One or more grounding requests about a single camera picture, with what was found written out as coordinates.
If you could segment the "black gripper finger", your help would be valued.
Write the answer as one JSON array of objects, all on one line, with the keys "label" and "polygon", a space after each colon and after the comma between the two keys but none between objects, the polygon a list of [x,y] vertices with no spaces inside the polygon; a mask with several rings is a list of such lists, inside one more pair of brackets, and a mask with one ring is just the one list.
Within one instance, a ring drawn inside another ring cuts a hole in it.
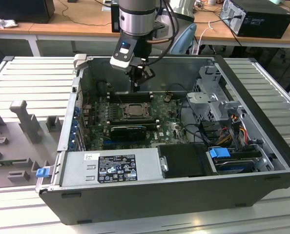
[{"label": "black gripper finger", "polygon": [[142,75],[141,75],[141,78],[139,79],[139,85],[145,83],[146,81],[150,80],[151,78],[153,78],[155,76],[156,76],[156,74],[151,68],[145,67],[142,70]]},{"label": "black gripper finger", "polygon": [[138,69],[131,70],[131,91],[137,92],[139,90],[137,81],[140,78],[140,71]]}]

